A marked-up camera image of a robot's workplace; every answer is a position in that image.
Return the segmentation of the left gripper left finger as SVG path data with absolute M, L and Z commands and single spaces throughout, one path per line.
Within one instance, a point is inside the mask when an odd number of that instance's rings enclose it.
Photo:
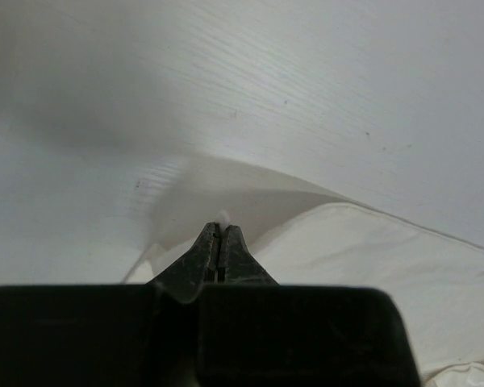
M 215 279 L 219 252 L 219 224 L 207 223 L 189 250 L 149 284 L 180 304 L 190 304 L 197 298 L 202 284 Z

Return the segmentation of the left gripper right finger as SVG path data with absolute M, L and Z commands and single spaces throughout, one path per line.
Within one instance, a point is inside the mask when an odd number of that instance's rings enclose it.
M 221 238 L 217 282 L 233 285 L 277 285 L 249 252 L 238 226 L 227 227 Z

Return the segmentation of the white t shirt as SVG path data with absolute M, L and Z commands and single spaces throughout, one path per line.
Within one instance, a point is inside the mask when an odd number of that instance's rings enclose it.
M 133 198 L 153 232 L 127 281 L 161 273 L 205 223 L 237 225 L 282 284 L 386 291 L 403 314 L 426 386 L 484 386 L 483 248 L 233 160 L 146 165 Z

